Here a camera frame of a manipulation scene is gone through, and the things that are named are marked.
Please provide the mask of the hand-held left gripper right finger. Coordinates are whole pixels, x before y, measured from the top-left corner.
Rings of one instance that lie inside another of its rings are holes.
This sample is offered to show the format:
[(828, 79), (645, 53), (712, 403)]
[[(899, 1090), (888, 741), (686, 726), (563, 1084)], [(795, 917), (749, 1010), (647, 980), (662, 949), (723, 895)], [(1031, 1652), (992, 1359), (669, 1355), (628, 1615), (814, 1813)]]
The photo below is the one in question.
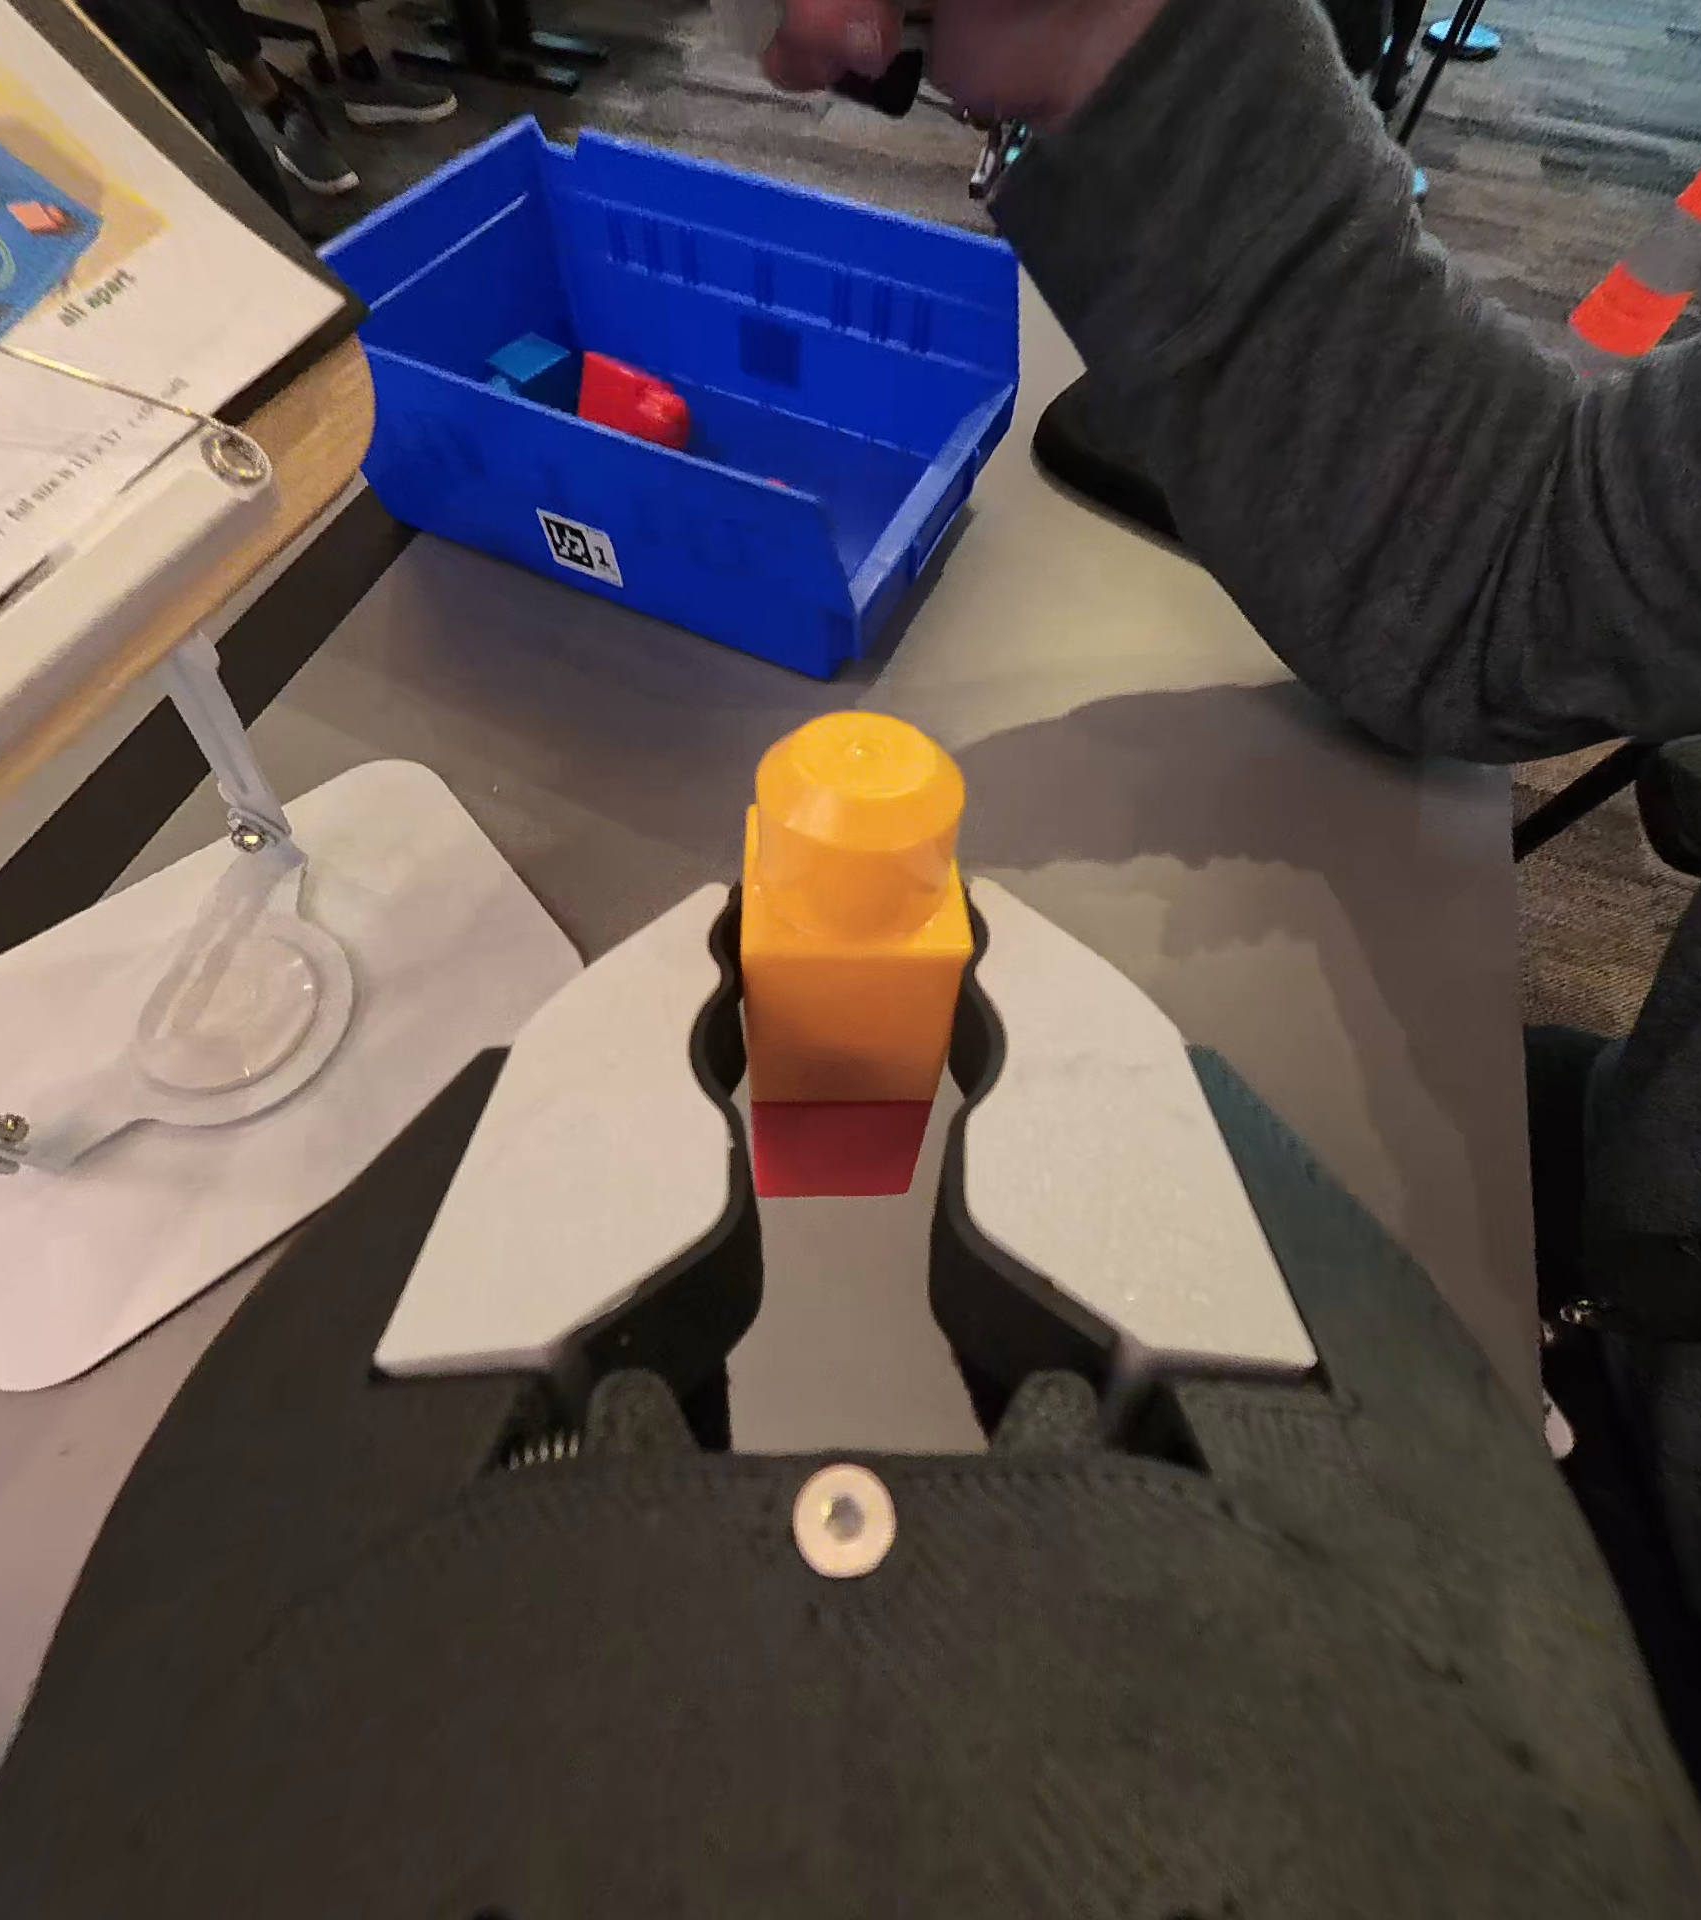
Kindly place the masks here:
[(929, 1305), (981, 1429), (1031, 1375), (1116, 1422), (1172, 1383), (1294, 1387), (1316, 1349), (1175, 1023), (992, 880), (955, 1003)]

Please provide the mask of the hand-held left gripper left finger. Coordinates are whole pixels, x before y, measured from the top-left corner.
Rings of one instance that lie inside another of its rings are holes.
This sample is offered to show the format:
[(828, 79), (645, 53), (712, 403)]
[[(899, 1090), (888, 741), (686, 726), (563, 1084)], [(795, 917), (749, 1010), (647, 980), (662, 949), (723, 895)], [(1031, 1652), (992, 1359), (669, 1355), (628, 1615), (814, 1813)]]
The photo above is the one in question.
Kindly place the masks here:
[(619, 1372), (726, 1431), (764, 1303), (741, 893), (697, 888), (585, 965), (513, 1038), (378, 1342), (398, 1381), (513, 1375), (580, 1414)]

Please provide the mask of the red toy building block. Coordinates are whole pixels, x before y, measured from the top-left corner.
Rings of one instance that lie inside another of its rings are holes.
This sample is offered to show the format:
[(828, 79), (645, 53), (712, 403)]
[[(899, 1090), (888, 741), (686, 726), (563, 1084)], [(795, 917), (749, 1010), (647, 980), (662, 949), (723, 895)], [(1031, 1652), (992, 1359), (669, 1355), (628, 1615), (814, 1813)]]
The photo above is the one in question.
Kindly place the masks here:
[(749, 1103), (760, 1199), (890, 1199), (912, 1186), (929, 1101)]

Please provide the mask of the yellow toy building block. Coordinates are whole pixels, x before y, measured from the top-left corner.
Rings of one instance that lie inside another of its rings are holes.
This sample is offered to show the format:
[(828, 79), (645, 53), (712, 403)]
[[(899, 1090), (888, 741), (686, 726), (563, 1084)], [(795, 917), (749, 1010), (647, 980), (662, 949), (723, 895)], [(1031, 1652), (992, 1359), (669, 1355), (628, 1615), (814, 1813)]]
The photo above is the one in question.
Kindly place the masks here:
[(973, 930), (956, 761), (901, 719), (827, 713), (765, 750), (745, 817), (752, 1101), (929, 1103)]

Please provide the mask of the pile of coloured toy blocks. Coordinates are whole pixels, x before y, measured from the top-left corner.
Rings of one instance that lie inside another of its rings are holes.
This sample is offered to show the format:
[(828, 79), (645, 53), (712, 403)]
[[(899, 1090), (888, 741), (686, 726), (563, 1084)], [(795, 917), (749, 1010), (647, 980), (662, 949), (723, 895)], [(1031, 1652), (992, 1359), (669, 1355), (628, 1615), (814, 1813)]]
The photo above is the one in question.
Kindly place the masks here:
[(691, 450), (693, 414), (676, 389), (613, 359), (565, 350), (526, 333), (483, 361), (483, 381), (504, 398), (584, 420), (649, 446)]

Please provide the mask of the blue plastic bin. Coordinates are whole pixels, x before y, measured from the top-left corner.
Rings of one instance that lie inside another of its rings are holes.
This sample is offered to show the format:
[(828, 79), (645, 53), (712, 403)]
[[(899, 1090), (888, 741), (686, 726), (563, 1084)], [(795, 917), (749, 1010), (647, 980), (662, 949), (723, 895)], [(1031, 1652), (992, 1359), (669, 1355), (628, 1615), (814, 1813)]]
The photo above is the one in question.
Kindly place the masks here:
[[(524, 118), (326, 262), (389, 517), (812, 682), (884, 645), (1012, 418), (1003, 242), (619, 136)], [(491, 390), (526, 333), (676, 389), (691, 450)]]

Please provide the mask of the person's right forearm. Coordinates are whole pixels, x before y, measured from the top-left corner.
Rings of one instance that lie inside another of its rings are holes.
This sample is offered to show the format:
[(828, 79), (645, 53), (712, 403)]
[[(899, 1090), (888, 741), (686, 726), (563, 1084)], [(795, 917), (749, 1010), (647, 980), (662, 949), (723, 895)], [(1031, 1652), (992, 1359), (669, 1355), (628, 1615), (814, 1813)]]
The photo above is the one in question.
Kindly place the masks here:
[(1311, 5), (1166, 5), (994, 218), (1177, 535), (1392, 748), (1701, 734), (1701, 335), (1582, 379), (1437, 249)]

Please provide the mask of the grey desk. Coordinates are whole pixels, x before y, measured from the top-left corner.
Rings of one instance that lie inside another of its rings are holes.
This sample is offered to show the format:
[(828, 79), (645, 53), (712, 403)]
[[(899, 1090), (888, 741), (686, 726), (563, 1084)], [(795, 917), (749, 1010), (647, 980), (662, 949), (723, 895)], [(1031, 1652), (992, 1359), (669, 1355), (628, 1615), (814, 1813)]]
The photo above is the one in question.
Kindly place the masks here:
[[(975, 517), (882, 663), (815, 685), (389, 529), (365, 492), (220, 637), (289, 800), (430, 767), (584, 958), (734, 876), (758, 756), (814, 713), (910, 719), (968, 784), (964, 871), (1034, 904), (1220, 1051), (1535, 1398), (1509, 776), (1342, 732), (1216, 585), (1029, 461), (1077, 376), (1021, 285), (1021, 392)], [(33, 901), (0, 951), (200, 852), (200, 758), (142, 695), (0, 811)], [(890, 1203), (765, 1210), (765, 1305), (730, 1374), (745, 1453), (953, 1453), (968, 1405), (923, 1301), (934, 1169)], [(0, 1759), (135, 1453), (265, 1257), (64, 1388), (0, 1394)]]

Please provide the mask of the person's right hand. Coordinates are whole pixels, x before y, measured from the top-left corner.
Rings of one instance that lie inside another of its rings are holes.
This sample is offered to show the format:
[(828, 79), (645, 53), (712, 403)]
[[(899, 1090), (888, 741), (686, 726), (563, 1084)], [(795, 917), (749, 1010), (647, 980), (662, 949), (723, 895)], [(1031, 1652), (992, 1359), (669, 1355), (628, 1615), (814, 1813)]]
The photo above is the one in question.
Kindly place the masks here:
[[(1162, 3), (938, 3), (929, 6), (927, 71), (958, 110), (1027, 121), (1068, 120), (1149, 36)], [(875, 81), (903, 49), (903, 10), (888, 3), (788, 3), (762, 69), (786, 94)]]

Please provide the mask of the white document stand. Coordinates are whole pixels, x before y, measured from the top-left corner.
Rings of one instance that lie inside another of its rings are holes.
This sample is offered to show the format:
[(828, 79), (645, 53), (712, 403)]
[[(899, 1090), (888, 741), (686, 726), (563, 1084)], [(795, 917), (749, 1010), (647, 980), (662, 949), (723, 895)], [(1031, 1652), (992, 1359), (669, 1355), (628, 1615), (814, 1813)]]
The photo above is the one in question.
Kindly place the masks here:
[(430, 769), (279, 804), (207, 643), (161, 672), (226, 839), (0, 956), (0, 1392), (133, 1344), (341, 1195), (574, 949)]

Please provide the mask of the orange traffic cone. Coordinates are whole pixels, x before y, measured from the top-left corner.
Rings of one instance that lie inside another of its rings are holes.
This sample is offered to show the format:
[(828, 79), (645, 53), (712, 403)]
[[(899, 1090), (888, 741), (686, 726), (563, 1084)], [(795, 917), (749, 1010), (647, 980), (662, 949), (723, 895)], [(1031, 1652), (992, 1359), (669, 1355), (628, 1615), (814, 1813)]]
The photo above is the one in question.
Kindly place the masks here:
[(1567, 353), (1604, 374), (1652, 351), (1701, 285), (1701, 170), (1669, 212), (1570, 312)]

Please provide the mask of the instruction board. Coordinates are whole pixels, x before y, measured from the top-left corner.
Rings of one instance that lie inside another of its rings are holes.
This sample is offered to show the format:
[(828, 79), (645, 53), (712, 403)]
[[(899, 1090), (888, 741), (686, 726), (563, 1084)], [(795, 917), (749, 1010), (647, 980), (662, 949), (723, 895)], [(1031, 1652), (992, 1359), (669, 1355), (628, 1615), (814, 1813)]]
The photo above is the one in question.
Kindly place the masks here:
[(0, 5), (0, 865), (346, 489), (365, 309), (74, 5)]

